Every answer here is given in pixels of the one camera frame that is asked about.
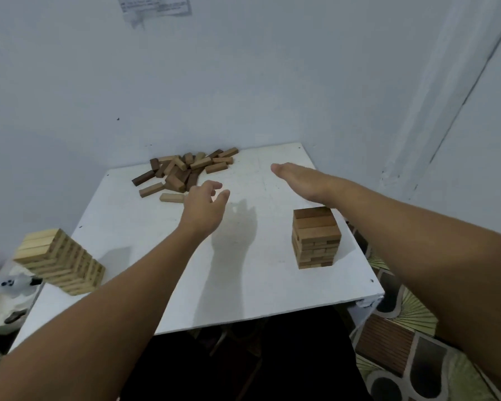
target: pile of wooden blocks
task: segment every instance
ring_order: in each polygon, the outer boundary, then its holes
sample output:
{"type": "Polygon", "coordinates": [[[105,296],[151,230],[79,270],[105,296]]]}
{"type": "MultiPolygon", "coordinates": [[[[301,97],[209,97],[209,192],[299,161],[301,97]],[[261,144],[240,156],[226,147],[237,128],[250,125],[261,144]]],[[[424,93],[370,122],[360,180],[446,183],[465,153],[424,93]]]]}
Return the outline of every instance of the pile of wooden blocks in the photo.
{"type": "Polygon", "coordinates": [[[152,170],[140,175],[132,180],[134,185],[138,186],[153,177],[165,177],[165,183],[159,182],[145,189],[139,190],[141,197],[147,197],[161,190],[167,189],[182,194],[161,194],[160,201],[163,202],[184,202],[184,195],[194,185],[196,185],[199,175],[203,170],[206,173],[219,172],[226,170],[228,165],[234,163],[234,154],[238,153],[237,148],[223,151],[218,149],[209,155],[199,152],[193,155],[186,153],[183,157],[179,155],[164,156],[150,160],[152,170]]]}
{"type": "Polygon", "coordinates": [[[341,232],[327,207],[293,211],[292,244],[299,269],[332,266],[341,232]]]}
{"type": "Polygon", "coordinates": [[[27,234],[13,260],[73,296],[97,288],[106,271],[61,229],[27,234]]]}

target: jenga tower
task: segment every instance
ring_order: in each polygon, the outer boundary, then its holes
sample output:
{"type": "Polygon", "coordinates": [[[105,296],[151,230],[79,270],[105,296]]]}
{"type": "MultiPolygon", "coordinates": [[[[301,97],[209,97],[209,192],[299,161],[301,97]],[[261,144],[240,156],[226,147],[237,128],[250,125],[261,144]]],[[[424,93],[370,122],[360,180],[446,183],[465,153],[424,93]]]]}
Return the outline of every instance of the jenga tower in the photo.
{"type": "Polygon", "coordinates": [[[331,266],[341,232],[327,207],[293,211],[292,243],[299,269],[331,266]]]}
{"type": "Polygon", "coordinates": [[[106,271],[61,229],[27,234],[13,260],[73,296],[97,288],[106,271]]]}

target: white table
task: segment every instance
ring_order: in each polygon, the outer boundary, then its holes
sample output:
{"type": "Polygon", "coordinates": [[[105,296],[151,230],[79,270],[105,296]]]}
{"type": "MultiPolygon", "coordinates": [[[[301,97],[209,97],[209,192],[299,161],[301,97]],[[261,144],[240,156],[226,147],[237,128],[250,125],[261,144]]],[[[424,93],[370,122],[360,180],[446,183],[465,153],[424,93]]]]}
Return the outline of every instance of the white table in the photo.
{"type": "MultiPolygon", "coordinates": [[[[384,291],[343,217],[330,267],[300,270],[291,244],[293,210],[318,206],[296,195],[270,170],[273,162],[314,167],[300,143],[241,151],[227,170],[207,175],[231,190],[223,222],[189,261],[157,334],[248,320],[311,307],[363,300],[351,306],[360,324],[384,291]]],[[[145,255],[177,226],[182,204],[140,198],[131,180],[150,165],[112,169],[100,182],[72,237],[106,266],[104,282],[145,255]]],[[[18,345],[83,296],[46,284],[13,344],[18,345]]]]}

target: black pants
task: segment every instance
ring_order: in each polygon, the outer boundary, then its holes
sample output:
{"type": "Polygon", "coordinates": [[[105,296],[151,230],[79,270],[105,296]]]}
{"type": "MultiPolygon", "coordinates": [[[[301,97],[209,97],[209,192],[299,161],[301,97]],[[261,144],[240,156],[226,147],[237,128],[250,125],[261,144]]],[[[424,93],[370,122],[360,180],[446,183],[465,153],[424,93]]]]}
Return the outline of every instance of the black pants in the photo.
{"type": "MultiPolygon", "coordinates": [[[[185,332],[155,336],[128,378],[121,400],[227,399],[216,366],[185,332]]],[[[348,332],[332,307],[271,317],[256,399],[371,400],[348,332]]]]}

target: wall molding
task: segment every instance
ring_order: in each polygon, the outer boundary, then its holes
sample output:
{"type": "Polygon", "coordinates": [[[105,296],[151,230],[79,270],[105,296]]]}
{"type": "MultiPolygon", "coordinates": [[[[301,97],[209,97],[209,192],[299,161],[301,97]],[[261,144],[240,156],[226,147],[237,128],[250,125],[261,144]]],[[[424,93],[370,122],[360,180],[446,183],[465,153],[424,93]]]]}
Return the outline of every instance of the wall molding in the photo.
{"type": "Polygon", "coordinates": [[[501,0],[452,0],[378,191],[408,201],[501,39],[501,0]]]}

